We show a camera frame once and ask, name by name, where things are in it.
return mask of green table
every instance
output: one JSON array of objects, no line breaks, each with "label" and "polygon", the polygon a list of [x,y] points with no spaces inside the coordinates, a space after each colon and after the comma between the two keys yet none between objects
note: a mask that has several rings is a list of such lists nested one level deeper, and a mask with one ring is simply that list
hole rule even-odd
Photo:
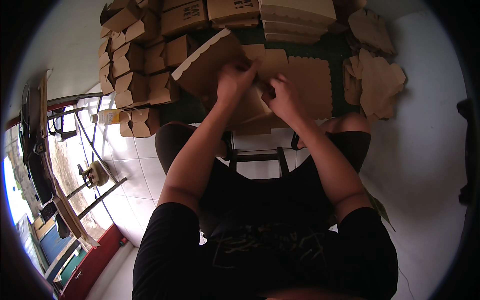
[{"label": "green table", "polygon": [[[333,117],[353,111],[360,112],[359,106],[348,104],[344,97],[342,62],[344,59],[352,56],[344,34],[331,35],[327,33],[314,45],[298,45],[291,43],[266,43],[264,31],[261,27],[233,30],[233,32],[242,45],[265,44],[265,48],[285,49],[287,56],[313,57],[327,60],[332,82]],[[217,33],[217,30],[210,28],[194,32],[190,36],[202,45]],[[159,109],[161,125],[170,121],[200,123],[206,116],[201,101],[183,90],[180,91],[179,101],[161,105]]]}]

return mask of graphic print on shirt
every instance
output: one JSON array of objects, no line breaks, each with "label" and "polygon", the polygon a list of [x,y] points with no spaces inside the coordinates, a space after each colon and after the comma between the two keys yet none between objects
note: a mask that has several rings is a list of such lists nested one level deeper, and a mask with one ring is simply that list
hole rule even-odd
[{"label": "graphic print on shirt", "polygon": [[323,232],[310,227],[295,228],[284,223],[245,225],[223,233],[213,241],[218,243],[212,266],[223,269],[252,270],[258,267],[250,252],[264,257],[276,256],[299,266],[299,272],[313,275],[327,267],[324,248],[320,243]]}]

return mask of black t-shirt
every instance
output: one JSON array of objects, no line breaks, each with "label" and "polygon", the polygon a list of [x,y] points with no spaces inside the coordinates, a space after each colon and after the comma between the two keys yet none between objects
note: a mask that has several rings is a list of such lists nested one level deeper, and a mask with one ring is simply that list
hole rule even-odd
[{"label": "black t-shirt", "polygon": [[351,212],[338,233],[285,215],[227,226],[200,246],[197,215],[160,205],[138,251],[132,298],[262,299],[255,295],[296,287],[371,300],[396,293],[395,247],[373,209]]}]

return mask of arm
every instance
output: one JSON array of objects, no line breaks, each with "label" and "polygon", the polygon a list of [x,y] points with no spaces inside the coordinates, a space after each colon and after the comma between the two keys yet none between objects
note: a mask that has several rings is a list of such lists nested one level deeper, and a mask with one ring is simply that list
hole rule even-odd
[{"label": "arm", "polygon": [[310,150],[325,194],[335,207],[338,223],[358,208],[371,207],[358,174],[325,132],[308,117],[293,83],[279,74],[278,78],[270,79],[269,84],[275,89],[276,98],[265,93],[262,99]]},{"label": "arm", "polygon": [[177,202],[198,212],[198,201],[207,187],[218,142],[259,66],[260,61],[256,60],[250,68],[239,62],[223,67],[218,75],[217,102],[173,161],[158,205]]}]

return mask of plastic bottle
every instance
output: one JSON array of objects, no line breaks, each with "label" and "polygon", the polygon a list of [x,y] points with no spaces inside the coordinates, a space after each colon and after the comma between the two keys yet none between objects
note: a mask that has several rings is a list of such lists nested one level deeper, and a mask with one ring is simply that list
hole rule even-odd
[{"label": "plastic bottle", "polygon": [[92,123],[97,123],[98,125],[111,125],[120,123],[120,113],[121,109],[105,109],[98,112],[96,115],[90,116],[90,121]]}]

